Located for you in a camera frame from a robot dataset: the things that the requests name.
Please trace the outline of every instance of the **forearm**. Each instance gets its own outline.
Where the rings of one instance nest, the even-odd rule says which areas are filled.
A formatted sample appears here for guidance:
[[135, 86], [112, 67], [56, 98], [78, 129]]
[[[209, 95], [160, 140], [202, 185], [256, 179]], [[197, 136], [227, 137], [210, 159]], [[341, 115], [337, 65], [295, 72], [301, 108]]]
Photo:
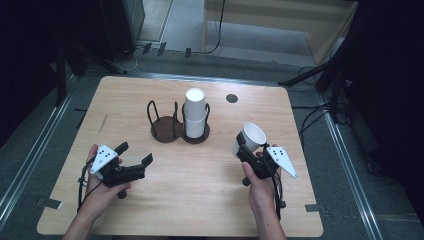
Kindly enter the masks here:
[[261, 240], [287, 239], [275, 210], [267, 209], [253, 213]]
[[75, 216], [74, 220], [63, 236], [63, 240], [89, 239], [93, 223], [94, 221], [89, 220], [82, 215]]

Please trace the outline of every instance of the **black cable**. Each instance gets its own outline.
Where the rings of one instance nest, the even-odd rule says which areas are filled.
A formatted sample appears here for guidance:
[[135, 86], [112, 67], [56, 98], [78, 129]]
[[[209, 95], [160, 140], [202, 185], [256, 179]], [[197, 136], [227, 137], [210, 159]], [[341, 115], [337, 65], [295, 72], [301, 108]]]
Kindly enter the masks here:
[[311, 117], [315, 112], [317, 112], [318, 110], [320, 110], [320, 109], [329, 109], [329, 105], [328, 104], [323, 104], [323, 105], [321, 105], [321, 106], [317, 106], [317, 107], [315, 107], [314, 108], [314, 110], [312, 111], [312, 112], [310, 112], [307, 116], [306, 116], [306, 118], [303, 120], [303, 122], [302, 122], [302, 126], [301, 126], [301, 128], [300, 128], [300, 131], [299, 131], [299, 137], [300, 137], [300, 144], [301, 144], [301, 146], [302, 146], [302, 150], [304, 150], [304, 143], [305, 143], [305, 140], [304, 140], [304, 137], [303, 137], [303, 133], [305, 132], [305, 130], [304, 130], [304, 128], [305, 128], [305, 124], [306, 124], [306, 121], [309, 119], [309, 117]]
[[84, 183], [87, 183], [85, 181], [85, 173], [87, 172], [87, 168], [88, 166], [90, 166], [90, 164], [94, 161], [96, 157], [91, 158], [90, 160], [88, 160], [88, 162], [85, 164], [85, 166], [82, 168], [82, 172], [81, 172], [81, 177], [78, 179], [79, 182], [79, 190], [78, 190], [78, 208], [77, 208], [77, 212], [79, 211], [79, 209], [82, 206], [82, 203], [84, 201], [81, 202], [82, 199], [82, 187], [84, 186]]
[[100, 186], [100, 184], [102, 184], [102, 182], [99, 182], [99, 184], [97, 184], [97, 186], [95, 186], [93, 189], [91, 189], [91, 191], [90, 192], [88, 192], [87, 194], [85, 194], [85, 198], [84, 198], [84, 200], [82, 200], [82, 202], [81, 202], [81, 204], [80, 204], [80, 206], [78, 207], [78, 211], [79, 211], [79, 209], [81, 208], [81, 206], [82, 206], [82, 204], [85, 202], [85, 199], [87, 199], [87, 197], [94, 191], [94, 190], [96, 190], [99, 186]]
[[265, 166], [268, 169], [269, 174], [271, 175], [271, 179], [272, 179], [272, 184], [274, 185], [274, 198], [275, 198], [275, 213], [277, 214], [278, 220], [281, 220], [281, 213], [280, 213], [280, 209], [281, 209], [281, 203], [282, 203], [282, 191], [281, 191], [281, 195], [279, 194], [279, 187], [281, 186], [281, 179], [279, 181], [279, 185], [277, 186], [277, 183], [275, 182], [275, 174], [273, 174], [273, 172], [271, 171], [271, 168], [268, 165], [267, 161], [265, 162]]
[[225, 7], [225, 0], [222, 1], [221, 18], [219, 20], [219, 27], [218, 27], [218, 42], [216, 43], [216, 46], [213, 50], [209, 52], [201, 53], [201, 54], [211, 54], [218, 48], [219, 44], [221, 44], [221, 26], [222, 26], [222, 18], [224, 16], [224, 7]]

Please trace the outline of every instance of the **human hand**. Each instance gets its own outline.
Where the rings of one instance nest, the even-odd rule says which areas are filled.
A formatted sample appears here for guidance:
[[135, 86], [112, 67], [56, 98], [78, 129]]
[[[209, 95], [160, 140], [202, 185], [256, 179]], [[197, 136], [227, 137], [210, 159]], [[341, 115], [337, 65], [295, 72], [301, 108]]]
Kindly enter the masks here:
[[[98, 146], [94, 144], [91, 147], [86, 162], [96, 156], [97, 150]], [[94, 222], [110, 206], [116, 195], [122, 190], [131, 188], [131, 185], [130, 183], [125, 183], [111, 188], [106, 187], [95, 174], [90, 173], [90, 169], [91, 165], [87, 169], [89, 174], [86, 196], [78, 214], [84, 214], [87, 219]]]
[[[91, 147], [90, 153], [88, 154], [86, 163], [96, 156], [97, 150], [98, 146], [94, 144]], [[63, 239], [88, 239], [91, 227], [93, 226], [96, 219], [98, 219], [106, 210], [106, 208], [110, 206], [113, 199], [117, 197], [116, 195], [120, 191], [129, 188], [131, 188], [129, 183], [121, 184], [111, 188], [106, 187], [96, 175], [89, 173], [84, 201], [77, 215], [63, 236]]]
[[[262, 156], [262, 152], [256, 152], [257, 157]], [[272, 178], [259, 179], [249, 163], [243, 162], [242, 168], [244, 175], [249, 179], [251, 186], [249, 190], [249, 204], [250, 208], [254, 213], [260, 211], [274, 211], [274, 184]], [[276, 171], [279, 175], [281, 173], [281, 168], [278, 168]]]
[[[257, 152], [256, 156], [261, 157], [262, 152]], [[255, 216], [259, 239], [287, 239], [275, 211], [272, 177], [259, 179], [247, 162], [242, 162], [242, 168], [244, 175], [251, 183], [249, 204]], [[280, 175], [281, 168], [278, 168], [276, 172]]]

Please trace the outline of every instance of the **gray floor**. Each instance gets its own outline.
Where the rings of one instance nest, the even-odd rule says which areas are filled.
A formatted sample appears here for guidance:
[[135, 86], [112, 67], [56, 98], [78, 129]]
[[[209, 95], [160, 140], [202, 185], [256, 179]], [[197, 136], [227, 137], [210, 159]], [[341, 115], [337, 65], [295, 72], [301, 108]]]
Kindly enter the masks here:
[[[198, 2], [201, 1], [174, 0], [173, 10], [178, 9], [177, 3], [198, 4]], [[170, 21], [175, 17], [174, 14], [177, 13], [171, 12]], [[199, 44], [199, 38], [182, 40], [187, 35], [197, 36], [193, 29], [199, 29], [199, 26], [194, 25], [191, 27], [184, 25], [190, 29], [191, 34], [188, 34], [188, 32], [175, 31], [178, 26], [173, 27], [168, 22], [163, 37], [163, 41], [168, 43], [168, 49], [183, 50], [186, 47], [192, 47], [195, 50], [195, 47], [199, 46], [196, 45]], [[210, 35], [213, 35], [214, 26], [212, 25], [208, 29], [210, 31], [212, 29]], [[230, 42], [234, 40], [226, 41], [226, 38], [230, 38], [230, 36], [223, 31], [220, 54], [227, 54], [226, 50], [232, 48]], [[297, 48], [287, 47], [286, 51], [282, 50], [282, 55], [297, 55], [297, 57], [287, 57], [288, 55], [286, 55], [286, 58], [279, 58], [280, 56], [276, 57], [272, 54], [272, 51], [270, 51], [269, 57], [266, 57], [267, 51], [264, 51], [264, 48], [267, 48], [265, 47], [267, 44], [264, 43], [264, 47], [260, 49], [263, 52], [260, 57], [258, 54], [246, 54], [246, 49], [249, 49], [248, 46], [234, 47], [230, 51], [231, 53], [228, 53], [229, 55], [193, 55], [190, 58], [185, 58], [184, 53], [171, 51], [165, 52], [162, 56], [157, 56], [155, 49], [147, 54], [138, 51], [135, 54], [138, 60], [137, 67], [129, 71], [129, 76], [145, 76], [143, 74], [156, 73], [149, 76], [168, 78], [184, 75], [190, 76], [193, 80], [213, 79], [215, 81], [235, 81], [241, 84], [275, 85], [277, 81], [289, 80], [297, 76], [305, 70], [304, 66], [313, 64], [312, 57], [301, 50], [305, 47], [304, 45], [299, 46], [298, 54], [294, 51]], [[75, 108], [87, 109], [100, 79], [105, 75], [110, 75], [98, 65], [91, 62], [88, 62], [88, 64], [89, 71], [86, 76], [74, 78], [72, 81], [75, 82], [75, 90], [69, 98], [68, 105], [64, 108], [63, 116], [54, 131], [51, 132], [42, 153], [35, 159], [37, 164], [34, 166], [33, 173], [27, 179], [28, 182], [24, 184], [25, 187], [22, 189], [19, 199], [15, 202], [16, 205], [13, 210], [9, 213], [7, 221], [1, 226], [0, 239], [2, 240], [60, 239], [59, 236], [41, 236], [37, 233], [36, 225], [41, 216], [42, 208], [35, 206], [34, 203], [40, 197], [50, 195], [66, 159], [78, 131], [77, 125], [83, 116], [83, 113], [75, 111]], [[130, 68], [134, 66], [135, 62], [132, 56], [128, 56], [126, 60], [119, 64]], [[314, 79], [309, 79], [307, 82], [313, 83]], [[316, 106], [322, 103], [321, 96], [313, 90], [313, 85], [309, 83], [304, 82], [288, 88], [292, 106]], [[0, 149], [2, 158], [9, 160], [2, 161], [2, 163], [5, 162], [5, 165], [0, 168], [2, 196], [8, 190], [8, 186], [13, 184], [12, 181], [16, 173], [25, 162], [32, 145], [42, 132], [42, 128], [52, 111], [55, 110], [53, 108], [54, 101], [55, 92], [53, 91], [21, 124], [6, 145]], [[293, 111], [296, 124], [300, 128], [310, 110]], [[358, 201], [354, 197], [349, 179], [345, 174], [339, 149], [335, 145], [328, 126], [327, 119], [321, 118], [304, 135], [304, 153], [316, 199], [318, 204], [326, 209], [326, 211], [320, 212], [324, 234], [319, 239], [373, 239], [367, 233], [363, 215], [359, 211], [360, 206], [358, 206]], [[409, 204], [403, 188], [389, 177], [371, 175], [367, 171], [366, 158], [352, 130], [345, 125], [339, 125], [337, 129], [341, 133], [340, 136], [349, 159], [381, 231], [380, 236], [374, 239], [423, 239], [424, 229]], [[97, 238], [110, 239], [110, 236]]]

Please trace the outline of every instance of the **person's right hand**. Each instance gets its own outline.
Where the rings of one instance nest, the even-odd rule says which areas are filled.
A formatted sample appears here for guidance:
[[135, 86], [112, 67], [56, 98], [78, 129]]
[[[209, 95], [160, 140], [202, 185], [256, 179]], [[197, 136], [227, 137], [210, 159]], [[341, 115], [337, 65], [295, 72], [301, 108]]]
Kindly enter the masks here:
[[286, 239], [283, 228], [275, 212], [274, 184], [272, 178], [259, 179], [247, 162], [242, 162], [244, 175], [249, 179], [249, 204], [255, 216], [260, 239]]

